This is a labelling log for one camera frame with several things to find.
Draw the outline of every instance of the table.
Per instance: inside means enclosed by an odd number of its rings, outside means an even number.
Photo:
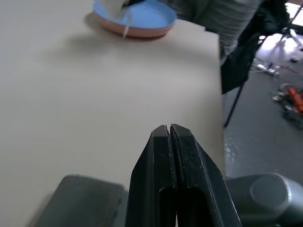
[[[24,227],[68,174],[122,183],[153,129],[189,128],[224,172],[218,36],[178,20],[156,40],[95,24],[91,1],[0,8],[0,226]]]

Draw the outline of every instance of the gray floor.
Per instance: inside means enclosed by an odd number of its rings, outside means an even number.
[[[257,56],[275,63],[289,59],[295,47],[291,39],[270,53],[280,37],[277,34],[266,40]],[[282,64],[303,73],[303,62]],[[284,68],[278,79],[264,72],[250,74],[225,130],[228,177],[276,172],[303,185],[303,131],[282,118],[280,106],[272,101],[276,88],[286,82],[303,85],[303,76]],[[227,115],[236,92],[231,91],[225,97],[224,115]]]

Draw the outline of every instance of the chair leg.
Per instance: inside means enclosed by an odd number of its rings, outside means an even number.
[[[231,118],[232,118],[233,111],[235,110],[236,104],[237,104],[237,102],[238,102],[238,100],[239,100],[239,97],[240,97],[240,94],[241,94],[241,92],[242,92],[243,87],[244,87],[244,84],[243,84],[242,86],[240,86],[240,88],[239,88],[239,90],[238,90],[237,96],[236,96],[236,98],[235,98],[235,100],[234,100],[234,102],[233,102],[233,104],[232,104],[232,108],[231,108],[231,110],[230,110],[230,112],[229,112],[229,114],[228,114],[227,120],[226,120],[226,122],[225,122],[225,124],[224,124],[224,127],[225,127],[225,128],[228,126],[229,121],[230,121]]]

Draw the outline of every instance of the plate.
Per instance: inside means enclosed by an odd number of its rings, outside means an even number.
[[[105,10],[94,3],[94,13],[102,26],[113,32],[123,34],[127,16],[123,20],[108,17]],[[171,30],[177,19],[173,9],[156,0],[146,0],[129,8],[132,14],[127,35],[133,37],[157,37]]]

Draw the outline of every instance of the person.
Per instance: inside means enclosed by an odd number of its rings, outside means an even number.
[[[264,0],[158,0],[175,10],[179,19],[206,27],[220,36],[220,64]]]

